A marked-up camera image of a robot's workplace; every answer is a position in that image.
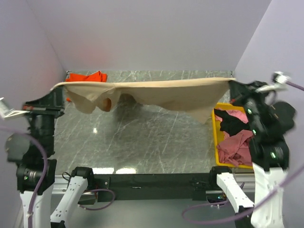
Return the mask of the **orange t shirt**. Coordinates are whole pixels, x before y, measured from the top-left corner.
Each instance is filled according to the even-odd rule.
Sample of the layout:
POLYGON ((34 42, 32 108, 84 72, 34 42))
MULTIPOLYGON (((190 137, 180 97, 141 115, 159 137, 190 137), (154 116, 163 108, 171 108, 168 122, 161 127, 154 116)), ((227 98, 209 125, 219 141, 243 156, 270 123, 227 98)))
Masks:
POLYGON ((90 75, 68 73, 66 82, 107 82, 107 74, 97 71, 90 75))

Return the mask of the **yellow plastic bin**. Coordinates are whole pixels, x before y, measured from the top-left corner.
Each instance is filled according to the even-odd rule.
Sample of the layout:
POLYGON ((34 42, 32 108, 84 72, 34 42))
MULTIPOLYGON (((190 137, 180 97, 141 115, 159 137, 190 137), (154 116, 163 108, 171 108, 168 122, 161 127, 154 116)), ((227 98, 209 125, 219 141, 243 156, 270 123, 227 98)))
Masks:
POLYGON ((225 134, 220 130, 220 120, 216 117, 214 114, 214 109, 219 110, 238 110, 242 113, 245 113, 245 110, 243 107, 240 106, 233 106, 229 103, 217 103, 212 112, 211 112, 211 119, 212 119, 212 128, 213 128, 213 138, 214 138, 214 148, 215 148, 215 162, 218 166, 228 166, 231 168, 241 168, 241 169, 247 169, 252 170, 252 166, 246 166, 246 165, 239 165, 234 166, 233 164, 229 163, 222 163, 219 161, 219 152, 217 149, 217 145, 222 142, 225 138, 225 134))

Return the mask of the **pink t shirt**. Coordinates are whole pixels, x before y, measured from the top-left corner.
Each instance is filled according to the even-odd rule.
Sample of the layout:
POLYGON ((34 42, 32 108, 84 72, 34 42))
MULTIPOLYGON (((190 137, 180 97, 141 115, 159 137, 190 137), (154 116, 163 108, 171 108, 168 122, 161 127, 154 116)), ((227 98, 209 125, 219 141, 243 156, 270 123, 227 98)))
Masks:
MULTIPOLYGON (((228 114, 239 118, 244 123, 248 123, 246 114, 238 110, 226 111, 228 114)), ((225 138, 217 145, 219 161, 222 163, 233 164, 234 166, 252 166, 249 142, 253 137, 253 133, 250 130, 242 130, 234 136, 229 136, 226 132, 223 133, 225 134, 225 138)))

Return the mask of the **beige t shirt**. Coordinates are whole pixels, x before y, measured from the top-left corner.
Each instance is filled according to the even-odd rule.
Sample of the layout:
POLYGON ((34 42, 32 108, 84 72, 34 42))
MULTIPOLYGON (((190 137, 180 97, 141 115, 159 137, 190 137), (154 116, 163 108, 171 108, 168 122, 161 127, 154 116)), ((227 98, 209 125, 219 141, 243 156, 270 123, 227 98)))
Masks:
POLYGON ((169 111, 185 112, 205 123, 219 99, 228 91, 230 78, 209 77, 145 82, 62 82, 77 110, 91 114, 96 108, 109 112, 121 95, 130 95, 142 105, 156 105, 169 111))

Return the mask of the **black t shirt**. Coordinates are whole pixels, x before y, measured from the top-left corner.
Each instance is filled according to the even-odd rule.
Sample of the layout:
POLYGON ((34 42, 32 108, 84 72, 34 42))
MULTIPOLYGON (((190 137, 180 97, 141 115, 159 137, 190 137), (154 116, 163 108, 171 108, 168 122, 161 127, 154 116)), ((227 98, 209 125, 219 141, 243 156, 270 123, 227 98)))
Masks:
POLYGON ((222 119, 220 130, 226 132, 229 136, 234 136, 242 130, 250 130, 248 123, 244 123, 239 118, 228 114, 226 110, 214 109, 214 114, 222 119))

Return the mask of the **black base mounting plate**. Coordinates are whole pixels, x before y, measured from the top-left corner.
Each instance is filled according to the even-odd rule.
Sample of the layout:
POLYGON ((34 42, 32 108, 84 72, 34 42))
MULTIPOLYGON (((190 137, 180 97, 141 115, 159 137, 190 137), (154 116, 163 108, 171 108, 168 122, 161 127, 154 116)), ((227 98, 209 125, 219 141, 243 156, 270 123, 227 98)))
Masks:
POLYGON ((95 174, 86 191, 112 190, 115 200, 205 200, 220 187, 209 173, 95 174))

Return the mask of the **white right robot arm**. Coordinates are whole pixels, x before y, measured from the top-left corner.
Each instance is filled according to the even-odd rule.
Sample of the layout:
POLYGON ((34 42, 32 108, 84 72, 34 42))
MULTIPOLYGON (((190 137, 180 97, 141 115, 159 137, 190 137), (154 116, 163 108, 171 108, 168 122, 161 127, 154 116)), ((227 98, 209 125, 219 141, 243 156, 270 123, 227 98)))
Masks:
POLYGON ((244 108, 253 133, 249 151, 255 175, 255 200, 246 197, 228 167, 213 167, 208 180, 211 188, 225 193, 235 211, 237 228, 284 227, 283 188, 279 185, 289 168, 289 148, 284 134, 294 127, 296 110, 284 101, 269 105, 265 98, 285 86, 285 82, 229 83, 231 103, 244 108))

